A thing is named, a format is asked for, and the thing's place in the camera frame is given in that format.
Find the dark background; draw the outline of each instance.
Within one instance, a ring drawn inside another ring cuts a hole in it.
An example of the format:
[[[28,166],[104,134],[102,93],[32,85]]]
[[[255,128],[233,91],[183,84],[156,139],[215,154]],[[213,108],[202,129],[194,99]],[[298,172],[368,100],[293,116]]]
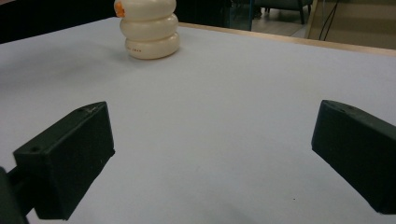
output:
[[[114,0],[17,0],[0,6],[0,44],[115,17]],[[177,0],[179,21],[224,26],[230,0]]]

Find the stacked white rings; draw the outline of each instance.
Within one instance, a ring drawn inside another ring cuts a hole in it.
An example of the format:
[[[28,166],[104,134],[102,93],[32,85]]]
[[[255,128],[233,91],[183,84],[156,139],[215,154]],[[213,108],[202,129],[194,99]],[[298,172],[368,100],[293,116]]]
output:
[[[177,51],[176,0],[116,0],[114,9],[122,17],[120,29],[125,48],[138,59],[157,59]]]

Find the white table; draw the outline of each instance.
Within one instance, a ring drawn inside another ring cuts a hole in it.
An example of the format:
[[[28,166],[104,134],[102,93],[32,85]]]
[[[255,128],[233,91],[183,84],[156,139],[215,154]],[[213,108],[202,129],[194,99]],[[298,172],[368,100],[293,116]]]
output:
[[[310,142],[323,99],[396,124],[396,57],[178,32],[154,61],[127,55],[118,19],[0,45],[0,165],[107,101],[116,155],[68,223],[395,223]]]

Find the chair leg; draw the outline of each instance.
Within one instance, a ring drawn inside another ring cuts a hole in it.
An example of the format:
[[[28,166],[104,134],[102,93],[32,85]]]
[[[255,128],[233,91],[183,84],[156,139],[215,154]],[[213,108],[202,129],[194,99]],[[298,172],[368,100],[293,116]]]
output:
[[[300,17],[301,17],[301,24],[304,25],[305,19],[304,19],[304,11],[302,8],[300,9]]]

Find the black cable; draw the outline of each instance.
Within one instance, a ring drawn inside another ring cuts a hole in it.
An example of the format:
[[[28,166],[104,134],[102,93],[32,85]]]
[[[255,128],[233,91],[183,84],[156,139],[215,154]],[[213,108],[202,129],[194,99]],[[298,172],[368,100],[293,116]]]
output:
[[[332,17],[332,20],[334,19],[335,10],[337,9],[337,6],[338,6],[339,2],[340,2],[340,0],[337,0],[337,2],[335,3],[334,7],[332,8],[332,11],[330,12],[329,16],[327,17],[326,21],[323,23],[323,26],[321,28],[320,35],[319,35],[319,40],[321,40],[321,36],[323,34],[323,31],[324,31],[324,28],[326,27],[327,22],[329,21],[329,18]],[[329,33],[330,26],[332,25],[332,20],[330,22],[329,28],[327,29],[326,36]]]
[[[329,28],[327,28],[327,32],[326,32],[326,35],[325,35],[324,38],[323,38],[323,41],[326,41],[327,34],[329,33],[330,27],[332,26],[332,20],[334,19],[335,12],[337,11],[338,2],[339,2],[339,0],[337,0],[337,3],[335,3],[335,6],[334,6],[334,13],[332,14],[332,19],[330,20]]]

